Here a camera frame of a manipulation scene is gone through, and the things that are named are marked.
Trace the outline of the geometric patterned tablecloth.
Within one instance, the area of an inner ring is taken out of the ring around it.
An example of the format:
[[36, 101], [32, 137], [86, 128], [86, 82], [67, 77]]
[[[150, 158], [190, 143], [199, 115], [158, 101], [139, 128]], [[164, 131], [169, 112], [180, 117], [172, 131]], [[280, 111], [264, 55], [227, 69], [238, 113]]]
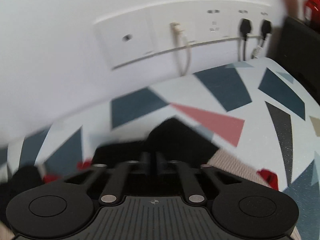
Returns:
[[102, 144], [139, 140], [176, 117], [299, 206], [302, 239], [319, 239], [319, 104], [268, 58], [236, 62], [107, 100], [1, 148], [1, 181], [24, 164], [70, 174]]

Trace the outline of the black power plug right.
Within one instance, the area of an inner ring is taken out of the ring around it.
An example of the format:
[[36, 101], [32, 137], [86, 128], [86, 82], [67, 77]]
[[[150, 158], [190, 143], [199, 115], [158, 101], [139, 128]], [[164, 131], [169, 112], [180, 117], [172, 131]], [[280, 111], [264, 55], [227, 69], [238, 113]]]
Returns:
[[257, 59], [264, 47], [265, 41], [272, 33], [272, 23], [269, 20], [263, 20], [260, 28], [260, 40], [256, 48], [253, 50], [251, 59]]

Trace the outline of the white blank wall plate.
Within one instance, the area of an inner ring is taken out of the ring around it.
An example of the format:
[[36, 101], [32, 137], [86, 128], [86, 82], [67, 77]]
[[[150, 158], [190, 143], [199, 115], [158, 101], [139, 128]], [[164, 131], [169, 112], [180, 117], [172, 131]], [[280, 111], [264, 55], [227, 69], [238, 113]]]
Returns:
[[99, 20], [94, 29], [107, 65], [112, 69], [155, 52], [145, 10]]

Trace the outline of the black power plug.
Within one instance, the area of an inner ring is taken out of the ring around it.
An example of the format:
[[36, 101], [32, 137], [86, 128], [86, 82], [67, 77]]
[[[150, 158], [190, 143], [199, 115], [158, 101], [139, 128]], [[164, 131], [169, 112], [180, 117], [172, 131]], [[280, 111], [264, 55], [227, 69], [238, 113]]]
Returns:
[[264, 47], [265, 41], [272, 33], [272, 23], [269, 20], [263, 20], [260, 28], [260, 40], [256, 48], [253, 50], [251, 59], [257, 59]]
[[243, 61], [246, 61], [246, 48], [248, 35], [252, 32], [252, 23], [247, 18], [242, 18], [239, 25], [240, 34], [240, 56]]

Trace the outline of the red and beige knit cardigan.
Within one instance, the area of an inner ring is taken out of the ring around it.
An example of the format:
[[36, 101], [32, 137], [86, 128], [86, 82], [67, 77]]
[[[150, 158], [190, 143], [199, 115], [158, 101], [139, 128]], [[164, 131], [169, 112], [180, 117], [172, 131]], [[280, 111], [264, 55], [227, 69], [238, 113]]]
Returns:
[[[41, 179], [32, 166], [1, 186], [1, 220], [16, 239], [280, 239], [285, 196], [277, 176], [239, 166], [233, 158], [180, 120], [171, 118], [144, 140], [97, 148], [93, 164], [149, 155], [145, 172], [131, 174], [119, 203], [93, 201], [64, 177]], [[179, 197], [156, 202], [156, 155], [192, 167], [211, 165], [250, 181], [250, 196], [239, 203], [186, 203]]]

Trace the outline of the white power socket plate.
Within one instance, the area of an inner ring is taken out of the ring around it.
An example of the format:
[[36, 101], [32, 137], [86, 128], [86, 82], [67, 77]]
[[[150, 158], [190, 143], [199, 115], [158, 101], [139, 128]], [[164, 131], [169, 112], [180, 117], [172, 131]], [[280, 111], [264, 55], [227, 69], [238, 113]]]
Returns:
[[196, 7], [195, 31], [200, 43], [230, 37], [230, 7], [222, 1], [200, 1]]

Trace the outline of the white double power socket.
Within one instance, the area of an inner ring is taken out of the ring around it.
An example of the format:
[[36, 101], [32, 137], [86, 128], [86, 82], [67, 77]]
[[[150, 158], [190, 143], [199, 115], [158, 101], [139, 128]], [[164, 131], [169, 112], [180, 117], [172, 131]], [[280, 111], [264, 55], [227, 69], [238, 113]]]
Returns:
[[240, 25], [243, 18], [250, 20], [252, 30], [249, 37], [258, 37], [263, 20], [273, 21], [273, 9], [269, 4], [232, 1], [230, 5], [230, 38], [240, 37]]

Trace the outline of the white network socket plate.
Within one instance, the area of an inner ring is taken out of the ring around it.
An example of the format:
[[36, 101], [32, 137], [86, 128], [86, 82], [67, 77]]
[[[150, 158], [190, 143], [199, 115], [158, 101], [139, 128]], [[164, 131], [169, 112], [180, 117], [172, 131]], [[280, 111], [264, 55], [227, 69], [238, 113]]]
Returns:
[[157, 51], [163, 52], [196, 41], [193, 3], [170, 3], [149, 9]]

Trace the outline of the black speaker cabinet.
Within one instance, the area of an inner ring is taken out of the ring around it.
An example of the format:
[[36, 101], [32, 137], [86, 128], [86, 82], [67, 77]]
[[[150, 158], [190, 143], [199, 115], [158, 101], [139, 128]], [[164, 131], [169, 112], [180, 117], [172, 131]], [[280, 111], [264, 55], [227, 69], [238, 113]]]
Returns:
[[319, 33], [287, 17], [274, 28], [267, 57], [276, 61], [319, 101]]

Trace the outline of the black power plug left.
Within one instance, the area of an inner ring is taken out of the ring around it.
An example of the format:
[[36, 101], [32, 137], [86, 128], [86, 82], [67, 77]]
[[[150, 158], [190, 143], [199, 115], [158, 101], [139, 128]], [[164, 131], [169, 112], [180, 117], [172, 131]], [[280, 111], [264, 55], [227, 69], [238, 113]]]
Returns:
[[246, 48], [248, 35], [252, 32], [252, 23], [247, 18], [242, 18], [239, 25], [240, 34], [240, 56], [243, 61], [246, 61]]

